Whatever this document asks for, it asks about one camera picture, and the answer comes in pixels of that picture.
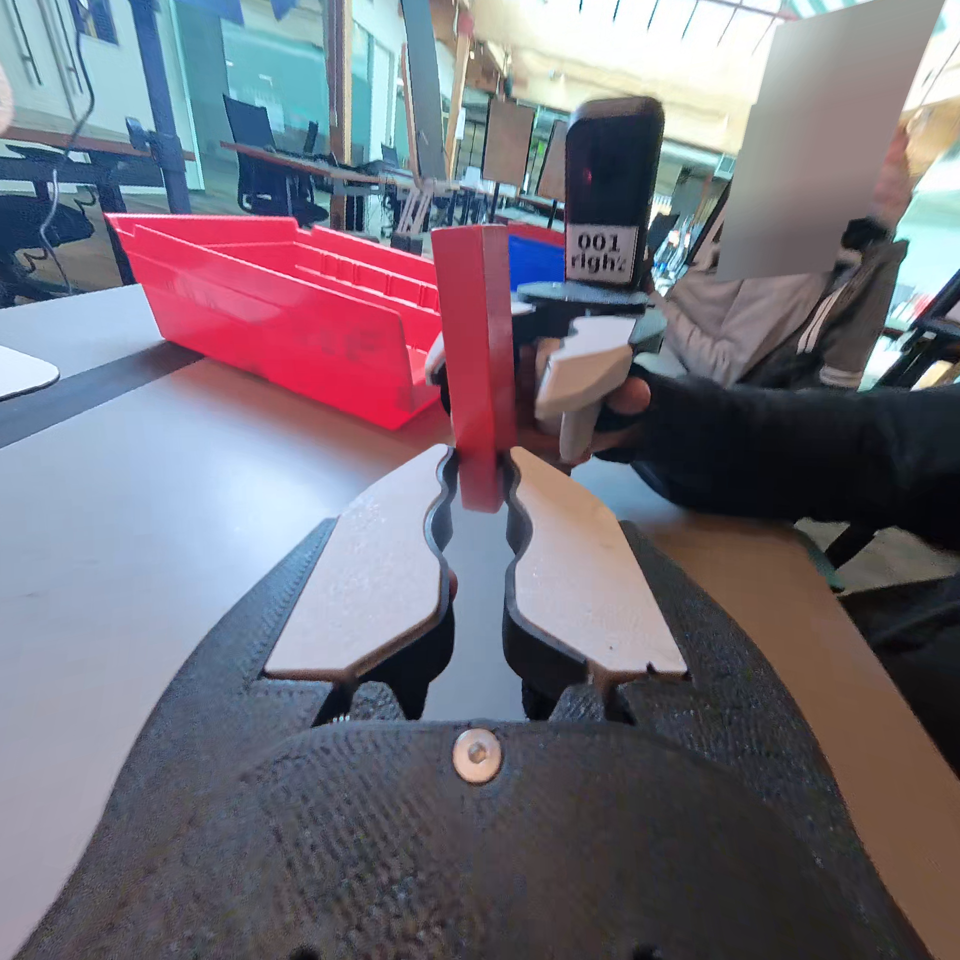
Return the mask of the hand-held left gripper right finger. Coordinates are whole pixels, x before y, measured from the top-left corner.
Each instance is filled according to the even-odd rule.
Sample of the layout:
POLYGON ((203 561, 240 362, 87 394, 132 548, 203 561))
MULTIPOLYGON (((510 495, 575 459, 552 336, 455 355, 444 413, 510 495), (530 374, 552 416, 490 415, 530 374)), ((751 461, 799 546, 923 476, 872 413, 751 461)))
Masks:
POLYGON ((585 682, 607 695, 648 675, 683 678, 688 665, 612 510, 521 447, 505 474, 510 668, 549 698, 585 682))

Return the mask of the blue plastic bin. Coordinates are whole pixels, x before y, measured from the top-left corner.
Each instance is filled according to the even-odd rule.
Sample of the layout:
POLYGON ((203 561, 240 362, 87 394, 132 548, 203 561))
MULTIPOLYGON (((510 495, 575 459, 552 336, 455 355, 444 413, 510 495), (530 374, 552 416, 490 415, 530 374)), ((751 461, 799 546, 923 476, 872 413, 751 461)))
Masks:
POLYGON ((509 233, 510 292, 530 283, 561 283, 566 278, 563 242, 554 244, 509 233))

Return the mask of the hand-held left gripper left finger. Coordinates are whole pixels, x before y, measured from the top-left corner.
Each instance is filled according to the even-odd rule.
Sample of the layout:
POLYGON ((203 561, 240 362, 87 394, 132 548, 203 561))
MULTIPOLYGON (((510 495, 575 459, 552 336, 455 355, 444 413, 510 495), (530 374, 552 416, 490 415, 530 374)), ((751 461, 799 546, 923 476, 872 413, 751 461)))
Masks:
POLYGON ((267 677, 357 681, 440 626, 456 486, 455 451, 437 443, 353 499, 280 631, 267 677))

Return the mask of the whiteboard easel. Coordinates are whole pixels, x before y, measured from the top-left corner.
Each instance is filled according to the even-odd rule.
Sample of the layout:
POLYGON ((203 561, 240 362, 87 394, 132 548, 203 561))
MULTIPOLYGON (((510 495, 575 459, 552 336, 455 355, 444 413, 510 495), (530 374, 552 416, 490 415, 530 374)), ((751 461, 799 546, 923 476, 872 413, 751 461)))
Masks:
POLYGON ((542 200, 563 203, 566 199, 566 139, 568 122, 553 122, 540 172, 535 184, 535 196, 542 200))
POLYGON ((522 188, 536 115, 537 109, 531 105, 489 100, 481 164, 483 180, 522 188))

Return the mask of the light stand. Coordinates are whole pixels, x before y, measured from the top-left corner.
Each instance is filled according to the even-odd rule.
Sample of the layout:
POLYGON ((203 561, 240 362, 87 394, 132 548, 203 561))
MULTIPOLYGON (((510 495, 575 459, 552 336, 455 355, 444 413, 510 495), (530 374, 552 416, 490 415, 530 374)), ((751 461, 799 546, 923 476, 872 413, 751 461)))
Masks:
POLYGON ((136 41, 150 102, 152 133, 146 143, 162 174, 167 206, 172 214, 191 214, 186 160, 177 134, 162 41, 154 1, 130 1, 136 41))

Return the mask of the black office chair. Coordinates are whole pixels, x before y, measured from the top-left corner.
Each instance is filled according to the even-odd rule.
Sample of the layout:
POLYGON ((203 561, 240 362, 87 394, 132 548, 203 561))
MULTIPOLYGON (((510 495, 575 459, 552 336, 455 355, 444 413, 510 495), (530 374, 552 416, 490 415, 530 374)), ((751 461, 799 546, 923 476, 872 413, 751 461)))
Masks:
POLYGON ((28 267, 18 254, 40 251, 43 259, 56 261, 56 248, 93 235, 94 226, 81 210, 49 198, 2 194, 1 307, 14 306, 19 298, 45 302, 74 293, 63 270, 60 284, 38 279, 35 265, 28 267))
MULTIPOLYGON (((267 109, 222 96, 227 123, 237 146, 274 153, 276 142, 267 109)), ((257 216, 293 217, 303 228, 328 222, 330 213, 315 202, 310 176, 282 164, 237 153, 237 203, 257 216)))

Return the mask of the person's right forearm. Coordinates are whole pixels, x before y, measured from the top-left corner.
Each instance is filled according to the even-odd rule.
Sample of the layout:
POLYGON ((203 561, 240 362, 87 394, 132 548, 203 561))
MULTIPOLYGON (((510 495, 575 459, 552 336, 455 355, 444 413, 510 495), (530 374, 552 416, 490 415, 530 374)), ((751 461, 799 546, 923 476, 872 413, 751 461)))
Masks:
POLYGON ((595 455, 631 464, 662 497, 748 520, 895 527, 958 552, 959 386, 905 390, 724 388, 638 366, 651 402, 604 406, 602 432, 636 444, 595 455))

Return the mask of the wooden office desk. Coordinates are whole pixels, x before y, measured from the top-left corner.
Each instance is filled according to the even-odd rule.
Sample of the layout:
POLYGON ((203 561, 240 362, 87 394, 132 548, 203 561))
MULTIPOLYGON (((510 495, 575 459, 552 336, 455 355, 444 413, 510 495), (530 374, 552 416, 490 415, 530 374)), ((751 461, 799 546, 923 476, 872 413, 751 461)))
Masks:
POLYGON ((237 146, 234 142, 222 141, 220 146, 236 158, 238 153, 243 153, 307 174, 313 183, 315 203, 329 213, 327 222, 313 226, 326 225, 351 234, 366 234, 369 230, 368 198, 398 199, 413 186, 413 178, 402 171, 365 173, 289 153, 237 146))
POLYGON ((192 212, 186 162, 195 156, 179 138, 126 122, 127 140, 13 126, 2 135, 2 182, 90 186, 105 214, 125 213, 123 186, 162 186, 172 214, 192 212))

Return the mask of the red plastic bin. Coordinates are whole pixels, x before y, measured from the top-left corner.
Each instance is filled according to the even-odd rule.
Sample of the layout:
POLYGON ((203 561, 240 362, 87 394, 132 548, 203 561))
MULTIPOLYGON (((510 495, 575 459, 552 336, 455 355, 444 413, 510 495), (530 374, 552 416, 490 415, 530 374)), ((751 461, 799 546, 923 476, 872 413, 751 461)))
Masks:
POLYGON ((390 430, 439 401, 426 258, 292 218, 105 219, 165 340, 390 430))

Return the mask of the red rectangular block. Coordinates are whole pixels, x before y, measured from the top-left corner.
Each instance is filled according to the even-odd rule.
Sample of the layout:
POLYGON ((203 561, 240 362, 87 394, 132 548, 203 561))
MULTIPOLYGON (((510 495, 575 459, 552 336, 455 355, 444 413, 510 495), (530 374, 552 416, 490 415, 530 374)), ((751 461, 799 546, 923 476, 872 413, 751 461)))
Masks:
POLYGON ((501 463, 518 435, 509 233, 445 227, 432 248, 462 506, 495 514, 501 463))

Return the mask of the dark striped jacket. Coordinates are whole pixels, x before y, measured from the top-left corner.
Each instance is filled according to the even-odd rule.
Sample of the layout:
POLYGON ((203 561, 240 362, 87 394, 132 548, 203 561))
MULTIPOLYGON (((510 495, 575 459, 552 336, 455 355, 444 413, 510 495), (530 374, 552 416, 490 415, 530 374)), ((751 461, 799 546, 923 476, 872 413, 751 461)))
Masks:
POLYGON ((874 217, 851 220, 822 295, 798 330, 740 383, 806 390, 858 390, 892 303, 908 250, 874 217))

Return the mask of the grey board on stand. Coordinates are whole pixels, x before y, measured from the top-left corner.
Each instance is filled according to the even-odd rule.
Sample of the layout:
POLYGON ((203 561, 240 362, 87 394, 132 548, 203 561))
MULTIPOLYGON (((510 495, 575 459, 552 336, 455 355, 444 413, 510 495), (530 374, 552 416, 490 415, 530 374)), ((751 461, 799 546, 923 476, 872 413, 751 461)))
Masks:
POLYGON ((399 234, 423 234, 437 196, 450 193, 436 39, 427 1, 401 1, 405 44, 401 51, 410 170, 399 234))

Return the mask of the black board on stand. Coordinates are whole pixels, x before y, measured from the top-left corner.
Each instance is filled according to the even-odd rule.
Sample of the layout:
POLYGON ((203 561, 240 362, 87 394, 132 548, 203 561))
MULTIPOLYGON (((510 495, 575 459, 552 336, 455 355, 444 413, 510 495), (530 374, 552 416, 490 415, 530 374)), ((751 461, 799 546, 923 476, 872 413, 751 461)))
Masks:
POLYGON ((5 345, 1 354, 1 402, 46 389, 61 378, 60 369, 28 353, 5 345))

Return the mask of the person's black clothing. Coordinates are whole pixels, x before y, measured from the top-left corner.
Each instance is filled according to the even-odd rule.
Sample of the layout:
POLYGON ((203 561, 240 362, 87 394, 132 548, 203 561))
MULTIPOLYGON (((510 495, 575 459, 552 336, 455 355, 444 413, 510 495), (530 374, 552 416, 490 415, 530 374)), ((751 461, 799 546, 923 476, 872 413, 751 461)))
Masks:
POLYGON ((841 605, 959 773, 959 574, 849 593, 841 605))

